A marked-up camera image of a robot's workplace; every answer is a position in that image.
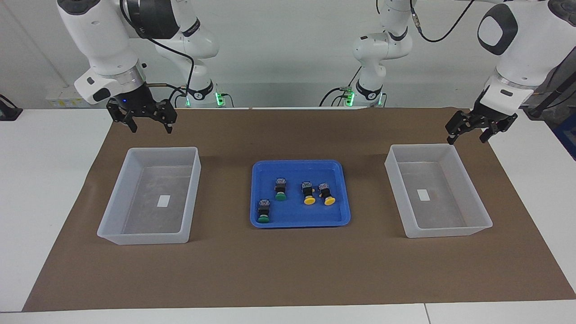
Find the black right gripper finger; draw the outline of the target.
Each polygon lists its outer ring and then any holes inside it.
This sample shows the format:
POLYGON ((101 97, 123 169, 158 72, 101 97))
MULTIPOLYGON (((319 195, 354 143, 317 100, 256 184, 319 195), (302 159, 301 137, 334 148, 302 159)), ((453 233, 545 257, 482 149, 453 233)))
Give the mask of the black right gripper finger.
POLYGON ((132 133, 136 133, 138 127, 133 120, 132 111, 124 112, 119 103, 115 99, 109 99, 107 102, 107 111, 115 123, 121 123, 127 126, 132 133))
POLYGON ((173 124, 177 120, 177 112, 175 111, 170 100, 161 100, 156 103, 154 111, 154 120, 164 125, 166 132, 170 135, 173 131, 173 124))

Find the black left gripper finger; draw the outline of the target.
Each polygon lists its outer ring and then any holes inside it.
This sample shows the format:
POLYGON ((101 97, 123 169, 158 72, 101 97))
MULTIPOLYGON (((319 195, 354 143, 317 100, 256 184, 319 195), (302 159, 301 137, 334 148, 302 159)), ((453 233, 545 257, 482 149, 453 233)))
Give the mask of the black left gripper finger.
POLYGON ((511 127, 511 125, 516 121, 518 115, 514 114, 512 116, 508 116, 506 117, 506 119, 503 119, 501 121, 493 121, 491 122, 488 127, 483 131, 483 133, 480 136, 480 140, 482 143, 486 143, 488 142, 488 140, 500 133, 500 132, 506 132, 508 131, 508 129, 511 127))
POLYGON ((459 136, 471 130, 467 113, 461 110, 456 111, 446 123, 445 129, 448 133, 446 141, 449 145, 453 145, 459 136))

